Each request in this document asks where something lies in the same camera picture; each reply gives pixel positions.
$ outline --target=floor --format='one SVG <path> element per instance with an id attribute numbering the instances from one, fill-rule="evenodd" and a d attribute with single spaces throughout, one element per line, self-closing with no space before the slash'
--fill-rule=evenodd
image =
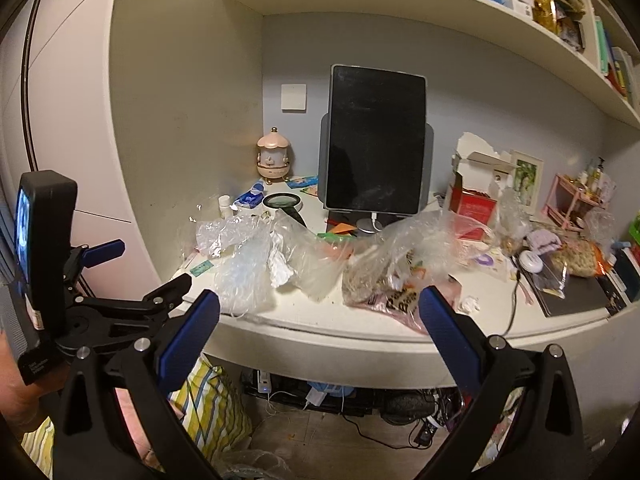
<path id="1" fill-rule="evenodd" d="M 439 430 L 431 448 L 389 449 L 366 440 L 339 415 L 294 410 L 244 397 L 254 422 L 252 449 L 283 458 L 300 480 L 412 480 L 444 441 Z M 392 446 L 407 446 L 410 426 L 390 426 L 378 415 L 350 417 L 363 434 Z"/>

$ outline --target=blue pad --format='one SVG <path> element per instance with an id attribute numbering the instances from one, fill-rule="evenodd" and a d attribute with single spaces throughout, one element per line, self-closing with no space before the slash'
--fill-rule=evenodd
<path id="1" fill-rule="evenodd" d="M 430 286 L 421 292 L 418 309 L 422 323 L 458 387 L 477 397 L 482 385 L 480 357 L 458 327 L 449 303 Z"/>
<path id="2" fill-rule="evenodd" d="M 158 388 L 164 394 L 179 390 L 220 320 L 220 301 L 203 290 L 184 314 L 178 333 L 158 359 Z"/>
<path id="3" fill-rule="evenodd" d="M 109 262 L 121 257 L 124 254 L 124 242 L 122 240 L 114 240 L 102 245 L 98 245 L 87 249 L 82 254 L 82 266 L 85 269 L 98 266 L 104 262 Z"/>

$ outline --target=picture frame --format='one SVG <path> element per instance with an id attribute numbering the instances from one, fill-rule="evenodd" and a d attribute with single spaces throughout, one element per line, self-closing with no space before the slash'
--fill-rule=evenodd
<path id="1" fill-rule="evenodd" d="M 511 163 L 516 167 L 513 173 L 513 189 L 525 211 L 533 215 L 538 211 L 538 195 L 545 163 L 535 156 L 515 150 L 511 150 Z"/>

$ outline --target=magnifying glass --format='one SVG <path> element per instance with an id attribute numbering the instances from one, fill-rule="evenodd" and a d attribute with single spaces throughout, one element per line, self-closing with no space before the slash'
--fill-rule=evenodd
<path id="1" fill-rule="evenodd" d="M 292 193 L 273 193 L 264 197 L 262 204 L 269 209 L 282 209 L 299 224 L 306 227 L 298 211 L 302 209 L 302 199 Z"/>

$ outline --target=white round device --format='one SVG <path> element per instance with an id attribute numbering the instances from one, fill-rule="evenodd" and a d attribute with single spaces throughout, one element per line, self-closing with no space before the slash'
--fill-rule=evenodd
<path id="1" fill-rule="evenodd" d="M 542 270 L 542 260 L 540 256 L 531 251 L 522 251 L 518 257 L 522 268 L 532 274 L 537 274 Z"/>

